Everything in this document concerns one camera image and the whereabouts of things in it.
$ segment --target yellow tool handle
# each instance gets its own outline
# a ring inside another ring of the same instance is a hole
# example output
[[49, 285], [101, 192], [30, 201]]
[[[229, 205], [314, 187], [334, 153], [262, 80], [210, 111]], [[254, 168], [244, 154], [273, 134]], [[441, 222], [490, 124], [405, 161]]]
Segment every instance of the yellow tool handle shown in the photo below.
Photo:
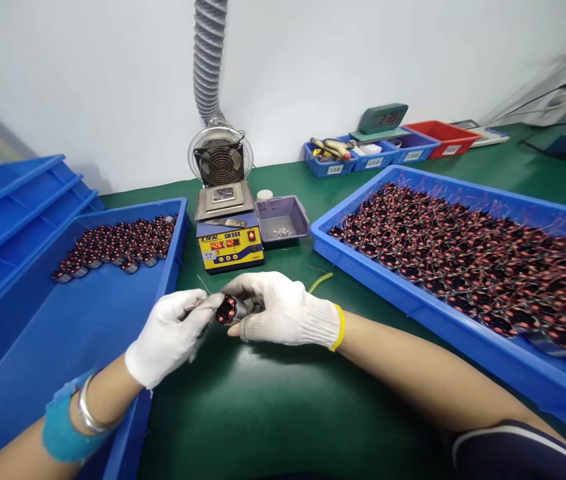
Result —
[[350, 152], [347, 151], [347, 144], [338, 140], [325, 139], [325, 146], [336, 150], [339, 153], [339, 157], [343, 160], [349, 160], [351, 158]]
[[351, 154], [347, 151], [347, 148], [345, 148], [345, 144], [343, 142], [329, 139], [325, 140], [325, 142], [322, 142], [318, 140], [318, 138], [314, 137], [310, 138], [309, 141], [316, 145], [318, 148], [322, 148], [323, 150], [331, 152], [332, 154], [334, 154], [334, 156], [340, 159], [347, 161], [351, 159]]

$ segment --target hand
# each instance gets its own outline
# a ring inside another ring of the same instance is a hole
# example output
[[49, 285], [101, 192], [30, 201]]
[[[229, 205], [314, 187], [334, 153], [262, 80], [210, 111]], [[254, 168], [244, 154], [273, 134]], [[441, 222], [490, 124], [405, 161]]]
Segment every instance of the hand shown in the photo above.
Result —
[[340, 307], [305, 291], [282, 273], [244, 273], [222, 293], [243, 299], [253, 313], [229, 328], [230, 337], [266, 340], [284, 345], [316, 343], [336, 350], [344, 333]]
[[125, 352], [125, 365], [148, 389], [180, 367], [196, 352], [204, 328], [224, 295], [207, 298], [200, 289], [166, 295], [154, 305], [143, 331]]

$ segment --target flexible exhaust hose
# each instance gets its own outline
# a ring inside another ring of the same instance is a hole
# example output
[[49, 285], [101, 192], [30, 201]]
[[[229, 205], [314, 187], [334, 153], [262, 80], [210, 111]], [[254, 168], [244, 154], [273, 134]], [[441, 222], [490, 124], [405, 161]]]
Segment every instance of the flexible exhaust hose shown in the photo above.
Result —
[[195, 0], [194, 98], [206, 126], [229, 125], [218, 106], [227, 0]]

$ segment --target red plastic bin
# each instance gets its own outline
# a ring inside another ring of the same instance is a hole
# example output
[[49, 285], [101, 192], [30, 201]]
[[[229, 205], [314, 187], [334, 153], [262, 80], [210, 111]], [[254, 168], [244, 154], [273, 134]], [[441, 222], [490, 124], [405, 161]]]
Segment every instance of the red plastic bin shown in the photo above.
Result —
[[440, 147], [436, 147], [431, 153], [429, 156], [430, 159], [462, 155], [469, 150], [472, 143], [481, 138], [481, 136], [476, 133], [454, 127], [453, 125], [438, 120], [410, 123], [408, 125], [402, 125], [402, 127], [406, 127], [407, 130], [422, 133], [426, 137], [441, 143]]

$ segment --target pile of motor stators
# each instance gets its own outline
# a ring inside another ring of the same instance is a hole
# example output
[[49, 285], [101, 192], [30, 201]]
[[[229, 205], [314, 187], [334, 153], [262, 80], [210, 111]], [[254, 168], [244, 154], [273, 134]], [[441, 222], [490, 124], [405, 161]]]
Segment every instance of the pile of motor stators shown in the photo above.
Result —
[[158, 260], [166, 258], [177, 219], [178, 215], [160, 215], [152, 221], [138, 219], [86, 230], [51, 278], [67, 283], [105, 263], [128, 274], [136, 273], [141, 264], [153, 267]]
[[566, 357], [566, 237], [394, 183], [329, 234], [498, 334]]

